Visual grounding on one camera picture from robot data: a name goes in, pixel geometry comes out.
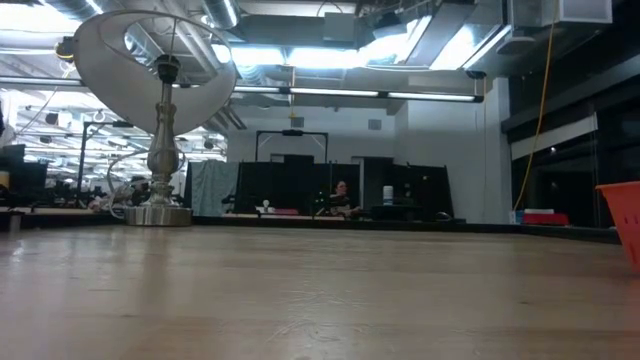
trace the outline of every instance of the white wall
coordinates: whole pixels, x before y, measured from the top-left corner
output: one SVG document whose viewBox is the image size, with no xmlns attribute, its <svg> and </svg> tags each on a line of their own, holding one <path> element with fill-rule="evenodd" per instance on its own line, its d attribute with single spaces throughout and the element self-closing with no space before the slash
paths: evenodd
<svg viewBox="0 0 640 360">
<path fill-rule="evenodd" d="M 255 107 L 234 108 L 248 129 L 231 131 L 227 150 L 228 161 L 254 161 L 256 130 L 285 130 L 291 128 L 288 108 L 261 110 Z M 296 116 L 305 118 L 304 131 L 329 133 L 329 160 L 351 163 L 354 156 L 393 157 L 394 118 L 384 109 L 296 108 Z M 369 119 L 382 120 L 382 130 L 368 130 Z M 271 154 L 314 155 L 324 162 L 324 138 L 315 136 L 283 137 L 268 134 L 260 137 L 259 161 L 269 161 Z"/>
<path fill-rule="evenodd" d="M 493 85 L 486 129 L 484 104 L 411 101 L 396 115 L 395 162 L 446 166 L 455 215 L 470 223 L 509 219 L 509 147 L 500 131 L 500 121 L 508 117 L 508 85 L 506 80 Z"/>
</svg>

